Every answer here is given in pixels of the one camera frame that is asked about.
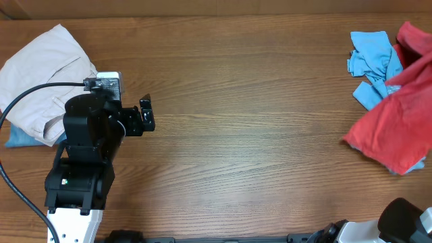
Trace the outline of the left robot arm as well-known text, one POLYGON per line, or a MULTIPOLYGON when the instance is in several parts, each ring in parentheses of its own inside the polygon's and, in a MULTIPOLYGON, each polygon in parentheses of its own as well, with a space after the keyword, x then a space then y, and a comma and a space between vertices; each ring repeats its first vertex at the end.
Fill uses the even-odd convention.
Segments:
POLYGON ((81 94, 65 104, 66 140, 45 179, 48 242, 94 242, 115 179, 113 160, 123 139, 155 129, 151 97, 122 107, 107 93, 81 94))

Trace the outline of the red printed t-shirt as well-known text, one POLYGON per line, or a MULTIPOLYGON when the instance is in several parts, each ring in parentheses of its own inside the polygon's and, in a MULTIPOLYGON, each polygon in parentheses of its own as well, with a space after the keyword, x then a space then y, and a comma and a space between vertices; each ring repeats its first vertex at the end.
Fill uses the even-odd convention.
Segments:
POLYGON ((396 39, 406 67, 387 83, 398 90, 360 118, 344 140, 404 175, 431 150, 431 34, 405 22, 396 39))

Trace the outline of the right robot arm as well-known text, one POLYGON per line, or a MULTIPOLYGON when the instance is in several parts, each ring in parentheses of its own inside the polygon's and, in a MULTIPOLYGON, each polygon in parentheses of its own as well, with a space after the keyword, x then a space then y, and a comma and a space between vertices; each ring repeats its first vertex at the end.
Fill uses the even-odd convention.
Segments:
POLYGON ((315 232, 308 243, 431 243, 431 208, 404 198, 391 201, 378 220, 341 220, 315 232))

